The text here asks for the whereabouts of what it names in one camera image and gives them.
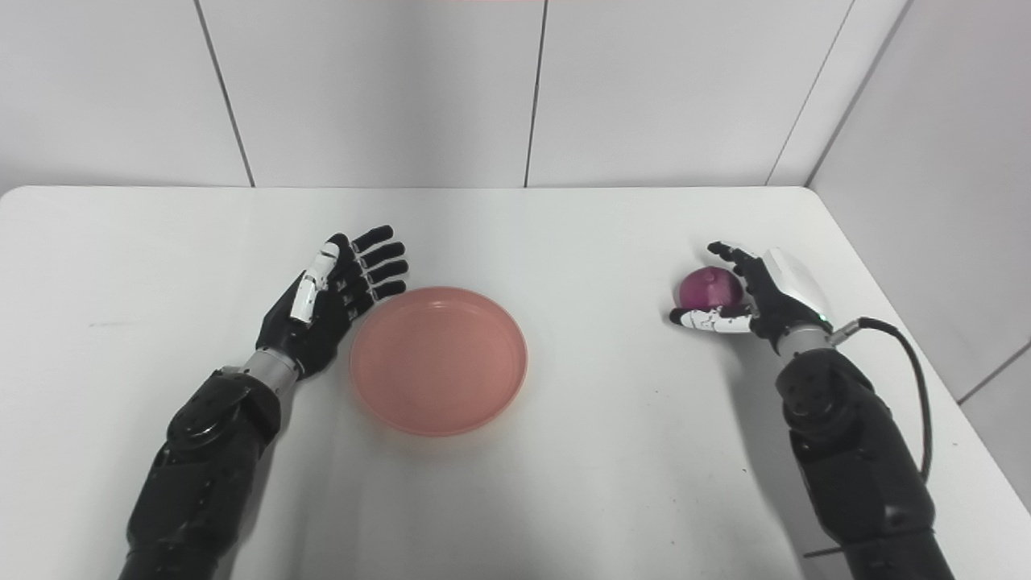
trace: pink plate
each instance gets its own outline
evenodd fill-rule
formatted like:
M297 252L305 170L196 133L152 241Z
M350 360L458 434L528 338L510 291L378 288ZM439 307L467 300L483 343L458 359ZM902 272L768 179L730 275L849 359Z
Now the pink plate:
M422 287L365 321L351 351L351 379L385 423L441 437L504 411L526 363L523 334L504 309L468 289Z

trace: purple onion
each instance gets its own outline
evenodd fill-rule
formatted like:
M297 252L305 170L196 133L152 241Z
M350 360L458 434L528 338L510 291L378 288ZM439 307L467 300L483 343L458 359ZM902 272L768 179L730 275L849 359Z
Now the purple onion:
M740 304L744 292L731 271L707 266L688 274L680 282L680 308L711 310Z

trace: white tile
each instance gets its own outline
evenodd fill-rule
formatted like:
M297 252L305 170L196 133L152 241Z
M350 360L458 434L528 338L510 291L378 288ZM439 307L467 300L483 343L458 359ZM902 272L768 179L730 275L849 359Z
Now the white tile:
M853 2L766 184L808 180L905 3Z
M189 1L0 2L0 194L246 184Z
M530 183L763 184L847 6L552 2Z
M1031 329L1029 20L914 3L813 183L956 397Z
M1031 354L1024 353L963 407L1025 506L1031 506Z
M204 2L259 185L519 186L539 2Z

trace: white table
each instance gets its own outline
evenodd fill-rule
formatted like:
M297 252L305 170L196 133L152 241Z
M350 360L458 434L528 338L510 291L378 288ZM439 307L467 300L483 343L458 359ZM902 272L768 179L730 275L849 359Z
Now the white table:
M9 193L3 575L115 577L172 413L212 369L246 359L329 234L380 223L409 247L411 286L469 287L512 314L530 351L524 389L472 434L395 433L342 385L352 334L288 406L234 578L821 576L799 567L831 544L790 454L768 345L666 322L675 283L714 263L703 247L719 238L799 257L838 322L898 322L797 187ZM906 359L865 335L842 351L919 449ZM1029 577L1031 516L928 372L940 545L957 578Z

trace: robotic arm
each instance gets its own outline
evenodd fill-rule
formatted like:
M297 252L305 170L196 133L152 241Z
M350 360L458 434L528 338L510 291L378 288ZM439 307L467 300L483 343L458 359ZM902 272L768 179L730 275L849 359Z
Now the robotic arm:
M774 382L784 401L791 447L817 517L841 546L857 580L953 580L934 539L934 504L925 485L930 460L918 470L891 411L873 385L835 346L863 328L894 328L859 319L834 332L817 306L805 270L778 250L759 258L713 242L709 250L744 278L747 304L713 312L675 309L670 319L717 333L742 327L769 341L785 367ZM708 326L695 321L712 320ZM919 365L918 384L923 391ZM926 398L922 397L925 416Z
M212 373L173 416L129 520L121 580L214 575L279 432L279 399L329 367L355 319L404 293L403 281L386 281L408 269L397 259L404 245L384 243L393 235L383 226L353 242L331 237L265 315L247 363Z

